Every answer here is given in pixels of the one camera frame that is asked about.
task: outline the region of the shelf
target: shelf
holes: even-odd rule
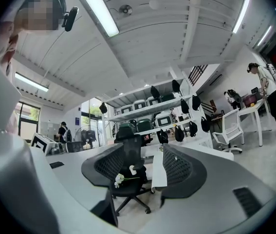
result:
[[[159,128],[154,128],[154,129],[151,129],[151,130],[147,130],[147,131],[144,131],[144,132],[139,132],[137,134],[140,134],[140,135],[149,135],[149,134],[152,134],[152,133],[156,133],[156,132],[159,132],[161,129],[163,131],[166,131],[170,128],[173,128],[174,126],[182,126],[184,124],[187,124],[189,123],[190,121],[194,121],[195,119],[186,119],[186,120],[183,120],[183,121],[180,121],[180,122],[175,122],[173,124],[170,124],[170,125],[167,125],[167,126],[162,126],[162,127],[159,127]]]
[[[178,83],[181,85],[183,79],[178,79]],[[166,95],[172,93],[172,79],[162,81],[152,86],[156,87],[160,95]],[[116,96],[110,99],[105,100],[104,102],[114,108],[120,108],[122,106],[131,105],[136,100],[144,99],[151,97],[151,85],[143,88],[139,88],[128,93],[124,93],[121,96]]]
[[[158,103],[158,104],[155,104],[152,106],[133,110],[128,113],[116,115],[116,116],[107,118],[106,120],[113,121],[113,122],[122,122],[122,121],[130,120],[130,119],[136,119],[139,117],[152,115],[152,114],[155,114],[158,112],[162,112],[162,111],[166,111],[166,110],[169,110],[172,108],[179,107],[181,105],[181,102],[180,102],[181,99],[187,100],[187,99],[190,99],[191,97],[192,96],[188,95],[188,96],[183,96],[180,98],[175,98],[175,99],[161,102],[161,103]]]

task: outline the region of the chair seat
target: chair seat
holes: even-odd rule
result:
[[[112,184],[112,194],[118,197],[128,197],[136,195],[142,187],[142,181],[140,178],[130,179],[123,181],[119,188],[115,188],[114,183]]]

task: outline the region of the hanging black bag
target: hanging black bag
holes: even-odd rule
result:
[[[208,133],[210,130],[210,124],[204,117],[202,117],[201,125],[202,125],[202,130]]]
[[[176,80],[173,80],[173,81],[172,81],[172,90],[173,90],[175,93],[180,92],[180,84],[179,84]]]
[[[198,108],[201,105],[201,100],[198,98],[198,96],[192,96],[192,108],[195,111],[198,111]]]
[[[101,110],[101,113],[103,113],[103,114],[105,114],[108,111],[104,102],[101,104],[101,106],[99,106],[99,109]]]
[[[181,99],[181,110],[182,110],[182,113],[188,114],[189,109],[190,108],[188,107],[187,102],[184,99]]]
[[[178,142],[182,142],[184,139],[184,132],[182,131],[180,126],[175,126],[175,138]]]
[[[168,134],[166,134],[162,129],[159,133],[158,139],[161,144],[164,144],[164,143],[168,144]]]
[[[196,133],[197,133],[197,125],[194,122],[190,121],[190,136],[194,137],[196,136]]]
[[[158,90],[154,86],[151,86],[151,94],[152,94],[154,99],[158,99],[159,96],[160,96]]]

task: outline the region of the ceiling light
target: ceiling light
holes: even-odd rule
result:
[[[103,0],[86,0],[109,37],[115,36],[119,30]]]
[[[21,80],[21,81],[24,81],[25,83],[33,86],[33,87],[36,87],[44,92],[47,92],[48,91],[48,88],[47,87],[44,87],[40,84],[38,84],[37,82],[33,81],[33,80],[30,80],[28,79],[27,77],[23,76],[23,75],[20,75],[19,73],[16,73],[15,74],[15,78]]]
[[[248,5],[249,5],[249,1],[250,0],[244,0],[243,7],[242,7],[242,9],[240,11],[240,14],[239,14],[239,18],[236,21],[236,24],[235,24],[235,26],[233,28],[233,33],[236,33],[239,30],[241,22],[243,21],[244,16],[246,14],[246,11],[247,11],[247,8],[248,8]]]
[[[266,38],[266,36],[268,35],[268,33],[270,32],[271,29],[272,29],[272,26],[270,26],[270,27],[268,28],[268,30],[265,32],[265,34],[264,34],[263,37],[261,38],[260,42],[258,43],[258,46],[259,46],[260,44],[262,44],[263,40]]]

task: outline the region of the black office chair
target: black office chair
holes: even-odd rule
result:
[[[134,133],[132,133],[129,129],[123,128],[117,133],[114,143],[123,143],[124,145],[124,163],[119,173],[124,175],[125,178],[139,177],[123,181],[119,188],[115,188],[115,181],[112,181],[111,191],[113,197],[126,197],[125,201],[116,210],[116,215],[119,216],[119,211],[123,209],[123,207],[127,205],[131,199],[134,199],[140,205],[145,207],[146,214],[151,213],[149,206],[137,197],[138,195],[151,192],[151,189],[145,189],[142,187],[143,184],[147,183],[147,174],[144,166],[144,160],[141,159],[141,136],[134,135]],[[129,166],[131,165],[134,165],[133,170],[137,172],[136,175],[131,174],[131,171],[129,170]]]

